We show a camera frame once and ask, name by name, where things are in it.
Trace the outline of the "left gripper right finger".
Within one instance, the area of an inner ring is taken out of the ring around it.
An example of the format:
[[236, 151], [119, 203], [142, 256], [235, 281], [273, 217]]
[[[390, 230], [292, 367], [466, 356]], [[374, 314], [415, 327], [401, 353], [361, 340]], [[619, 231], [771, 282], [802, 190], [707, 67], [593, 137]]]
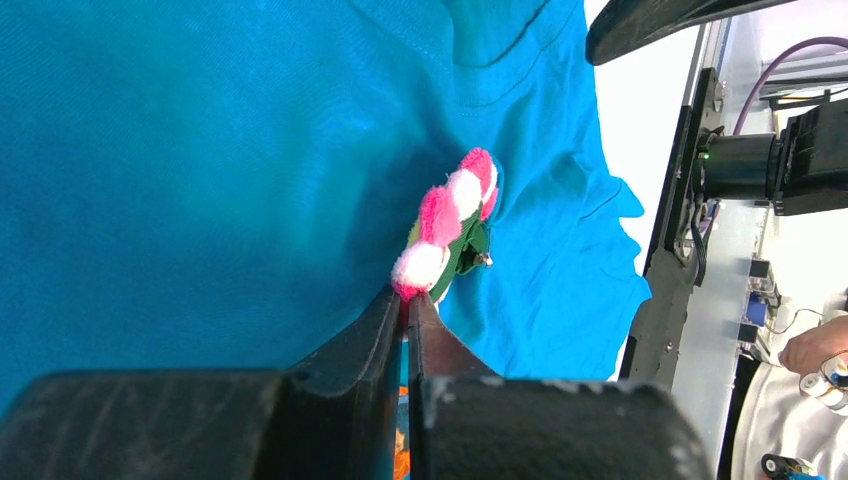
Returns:
[[663, 389], [641, 382], [509, 380], [442, 322], [408, 307], [415, 479], [709, 479], [701, 440]]

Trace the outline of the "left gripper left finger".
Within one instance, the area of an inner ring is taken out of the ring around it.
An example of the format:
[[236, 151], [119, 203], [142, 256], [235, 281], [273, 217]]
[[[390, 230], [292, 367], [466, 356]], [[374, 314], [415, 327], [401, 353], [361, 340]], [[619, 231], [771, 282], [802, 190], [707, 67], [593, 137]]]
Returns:
[[1, 421], [5, 479], [388, 479], [402, 330], [380, 291], [286, 370], [75, 371]]

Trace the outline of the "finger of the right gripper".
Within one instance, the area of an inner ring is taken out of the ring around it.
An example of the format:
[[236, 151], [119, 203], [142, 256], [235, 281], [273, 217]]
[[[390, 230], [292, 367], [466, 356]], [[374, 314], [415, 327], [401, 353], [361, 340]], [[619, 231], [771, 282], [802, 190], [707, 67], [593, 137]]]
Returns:
[[603, 65], [689, 27], [791, 0], [610, 0], [586, 35], [586, 60]]

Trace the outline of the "blue t-shirt garment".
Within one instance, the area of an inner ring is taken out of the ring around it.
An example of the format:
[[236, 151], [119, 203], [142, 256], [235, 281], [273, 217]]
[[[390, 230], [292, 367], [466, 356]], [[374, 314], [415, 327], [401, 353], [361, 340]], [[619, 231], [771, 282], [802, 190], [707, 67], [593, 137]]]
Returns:
[[497, 164], [445, 322], [610, 378], [650, 295], [580, 1], [5, 1], [1, 400], [60, 370], [288, 367], [387, 283], [426, 190]]

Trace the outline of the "person hand in background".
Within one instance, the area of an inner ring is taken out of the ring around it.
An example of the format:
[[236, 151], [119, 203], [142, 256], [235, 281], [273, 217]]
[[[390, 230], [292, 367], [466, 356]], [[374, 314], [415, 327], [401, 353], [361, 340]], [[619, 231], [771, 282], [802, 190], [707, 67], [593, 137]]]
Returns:
[[789, 371], [806, 376], [832, 357], [847, 353], [847, 316], [807, 330], [788, 341], [779, 361]]

